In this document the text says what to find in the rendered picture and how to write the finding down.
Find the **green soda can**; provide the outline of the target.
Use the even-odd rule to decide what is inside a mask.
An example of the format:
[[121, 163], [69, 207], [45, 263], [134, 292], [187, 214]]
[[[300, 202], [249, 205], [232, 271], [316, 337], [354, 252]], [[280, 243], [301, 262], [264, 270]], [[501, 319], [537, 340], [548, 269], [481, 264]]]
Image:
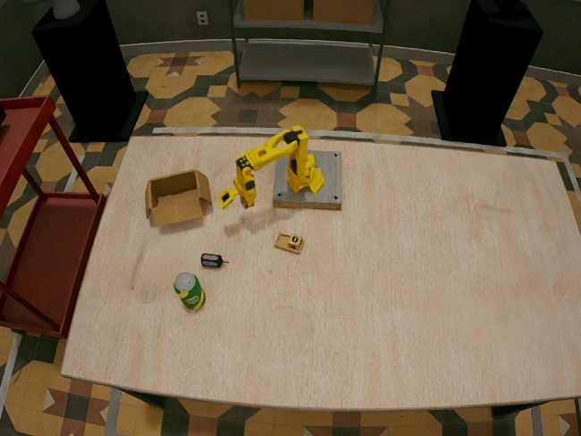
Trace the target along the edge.
[[188, 309], [196, 310], [206, 302], [206, 295], [198, 278], [191, 272], [181, 272], [174, 280], [174, 289], [183, 305]]

